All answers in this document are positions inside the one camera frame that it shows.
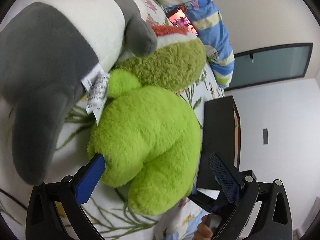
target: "finger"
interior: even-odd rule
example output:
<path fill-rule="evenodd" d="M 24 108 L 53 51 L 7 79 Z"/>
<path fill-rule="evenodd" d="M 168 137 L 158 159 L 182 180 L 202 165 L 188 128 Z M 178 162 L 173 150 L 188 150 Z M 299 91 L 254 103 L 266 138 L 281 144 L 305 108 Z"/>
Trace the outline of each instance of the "finger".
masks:
<path fill-rule="evenodd" d="M 211 238 L 212 231 L 210 228 L 208 228 L 205 224 L 201 223 L 198 225 L 198 231 L 203 235 L 204 237 Z"/>
<path fill-rule="evenodd" d="M 201 218 L 201 221 L 205 223 L 207 221 L 207 218 L 208 218 L 208 215 L 205 215 Z"/>
<path fill-rule="evenodd" d="M 195 232 L 195 237 L 196 240 L 210 240 L 210 238 L 207 238 L 203 235 L 201 235 L 201 233 L 199 231 Z"/>

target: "smartphone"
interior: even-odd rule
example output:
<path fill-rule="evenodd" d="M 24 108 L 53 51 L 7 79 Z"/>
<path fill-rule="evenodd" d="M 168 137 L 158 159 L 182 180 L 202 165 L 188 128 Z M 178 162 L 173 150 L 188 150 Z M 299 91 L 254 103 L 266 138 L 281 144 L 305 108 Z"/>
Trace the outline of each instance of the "smartphone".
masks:
<path fill-rule="evenodd" d="M 173 9 L 167 13 L 167 18 L 174 26 L 187 27 L 188 30 L 198 36 L 196 29 L 193 27 L 188 17 L 180 8 Z"/>

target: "green stripe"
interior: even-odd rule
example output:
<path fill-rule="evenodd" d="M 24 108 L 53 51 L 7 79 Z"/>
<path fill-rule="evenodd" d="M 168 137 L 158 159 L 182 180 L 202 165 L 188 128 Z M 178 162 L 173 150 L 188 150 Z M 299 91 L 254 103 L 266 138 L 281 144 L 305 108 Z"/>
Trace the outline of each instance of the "green stripe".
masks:
<path fill-rule="evenodd" d="M 221 85 L 226 85 L 229 81 L 229 78 L 220 78 L 218 76 L 214 76 L 216 78 L 217 83 L 221 84 Z"/>

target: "care label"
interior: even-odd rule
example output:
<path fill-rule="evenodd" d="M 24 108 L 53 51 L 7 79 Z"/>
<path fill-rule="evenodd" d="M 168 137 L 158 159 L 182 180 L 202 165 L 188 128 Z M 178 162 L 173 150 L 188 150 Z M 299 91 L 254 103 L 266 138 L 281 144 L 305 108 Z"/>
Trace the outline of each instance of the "care label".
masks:
<path fill-rule="evenodd" d="M 82 85 L 88 97 L 86 111 L 88 114 L 93 112 L 99 124 L 99 120 L 108 98 L 108 80 L 110 75 L 105 73 L 99 63 L 82 80 Z"/>

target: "stuffed animal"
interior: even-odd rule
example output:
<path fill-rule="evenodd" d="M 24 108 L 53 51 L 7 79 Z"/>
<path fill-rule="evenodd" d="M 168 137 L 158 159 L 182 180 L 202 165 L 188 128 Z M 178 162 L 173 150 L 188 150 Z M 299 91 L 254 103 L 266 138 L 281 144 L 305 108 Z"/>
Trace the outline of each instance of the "stuffed animal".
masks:
<path fill-rule="evenodd" d="M 0 93 L 15 109 L 12 156 L 21 178 L 39 185 L 68 111 L 96 65 L 108 72 L 124 43 L 151 54 L 157 38 L 138 0 L 37 0 L 0 32 Z"/>
<path fill-rule="evenodd" d="M 173 93 L 200 75 L 202 42 L 184 27 L 154 26 L 157 50 L 148 57 L 122 55 L 110 73 L 114 100 L 94 125 L 90 157 L 106 161 L 102 182 L 119 187 L 132 180 L 128 203 L 159 215 L 190 194 L 201 147 L 201 130 L 190 105 Z"/>

